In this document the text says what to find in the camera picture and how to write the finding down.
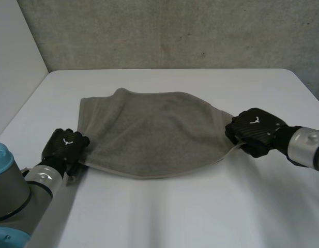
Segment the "logo on robotic hand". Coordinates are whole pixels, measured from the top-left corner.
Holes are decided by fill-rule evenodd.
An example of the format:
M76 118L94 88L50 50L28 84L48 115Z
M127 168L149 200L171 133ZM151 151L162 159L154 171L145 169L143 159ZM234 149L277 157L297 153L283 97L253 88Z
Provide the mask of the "logo on robotic hand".
M63 139L63 141L64 141L64 143L65 143L66 146L73 143L73 141L68 142L68 141L66 141L65 139Z
M261 122L259 121L259 117L258 117L258 116L256 116L256 120L255 120L255 121L250 122L250 124L255 124L255 123L261 123Z

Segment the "robotic hand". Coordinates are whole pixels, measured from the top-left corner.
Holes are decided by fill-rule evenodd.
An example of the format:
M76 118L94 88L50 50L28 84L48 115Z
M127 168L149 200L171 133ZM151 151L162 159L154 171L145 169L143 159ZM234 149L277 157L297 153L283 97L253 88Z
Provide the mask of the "robotic hand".
M22 248L62 185L64 173L75 176L89 139L70 129L56 129L42 161L23 174L0 143L0 247Z
M319 171L319 131L300 126L289 127L283 120L259 108L251 108L233 117L226 126L233 144L254 158L276 149L297 166Z

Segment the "white table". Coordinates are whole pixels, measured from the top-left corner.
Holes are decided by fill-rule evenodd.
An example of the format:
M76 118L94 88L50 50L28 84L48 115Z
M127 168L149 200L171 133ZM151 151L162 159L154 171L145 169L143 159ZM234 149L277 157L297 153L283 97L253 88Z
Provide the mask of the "white table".
M50 73L0 136L20 168L33 167L56 128L76 129L83 97L117 88L184 91L233 115L259 107L319 129L319 102L282 69L76 70ZM133 180L89 169L63 187L33 247L319 247L319 173L277 151L237 151L198 173Z

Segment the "fabric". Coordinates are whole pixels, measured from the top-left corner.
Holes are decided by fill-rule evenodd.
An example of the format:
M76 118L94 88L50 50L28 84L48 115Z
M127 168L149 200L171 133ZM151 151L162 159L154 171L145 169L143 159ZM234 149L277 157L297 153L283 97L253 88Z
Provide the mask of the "fabric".
M172 177L220 161L234 145L232 115L183 92L83 98L78 131L90 139L84 164L127 177Z

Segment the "metal cylinder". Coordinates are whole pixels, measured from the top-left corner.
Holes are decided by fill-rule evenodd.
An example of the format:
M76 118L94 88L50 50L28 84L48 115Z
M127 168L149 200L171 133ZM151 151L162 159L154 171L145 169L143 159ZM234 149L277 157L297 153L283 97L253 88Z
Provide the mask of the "metal cylinder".
M8 148L0 143L0 221L21 211L31 190Z
M291 137L288 145L288 157L309 168L318 169L314 158L319 153L319 130L300 128Z

